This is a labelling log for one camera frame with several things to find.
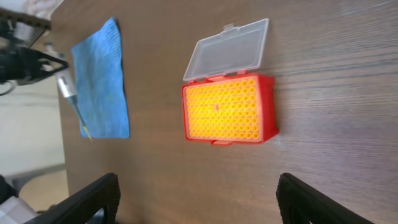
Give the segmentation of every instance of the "wood grain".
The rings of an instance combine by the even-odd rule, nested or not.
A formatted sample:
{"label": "wood grain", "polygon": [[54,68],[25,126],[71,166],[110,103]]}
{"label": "wood grain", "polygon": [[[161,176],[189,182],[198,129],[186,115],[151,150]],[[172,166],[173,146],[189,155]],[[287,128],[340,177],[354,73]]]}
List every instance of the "wood grain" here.
{"label": "wood grain", "polygon": [[[110,17],[131,138],[82,139],[60,99],[70,193],[115,172],[123,223],[281,223],[275,190],[290,172],[373,222],[398,219],[397,1],[68,0],[53,41],[68,52]],[[265,17],[258,72],[276,77],[280,134],[261,146],[186,141],[180,87],[195,43]]]}

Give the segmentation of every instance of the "transparent lid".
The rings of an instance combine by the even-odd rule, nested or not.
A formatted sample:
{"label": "transparent lid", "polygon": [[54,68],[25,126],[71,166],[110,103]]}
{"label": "transparent lid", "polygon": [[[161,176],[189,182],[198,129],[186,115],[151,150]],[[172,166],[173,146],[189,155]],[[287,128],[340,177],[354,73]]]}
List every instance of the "transparent lid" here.
{"label": "transparent lid", "polygon": [[259,68],[268,21],[262,19],[241,27],[231,24],[224,27],[223,32],[199,40],[183,80]]}

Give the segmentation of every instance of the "blue napkin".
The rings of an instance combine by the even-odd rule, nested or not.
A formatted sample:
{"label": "blue napkin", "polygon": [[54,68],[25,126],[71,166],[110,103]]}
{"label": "blue napkin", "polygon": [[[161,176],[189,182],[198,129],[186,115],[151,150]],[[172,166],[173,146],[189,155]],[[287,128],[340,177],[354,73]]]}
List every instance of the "blue napkin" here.
{"label": "blue napkin", "polygon": [[[93,138],[128,138],[121,40],[116,21],[72,48],[78,107]],[[87,137],[80,124],[80,134]]]}

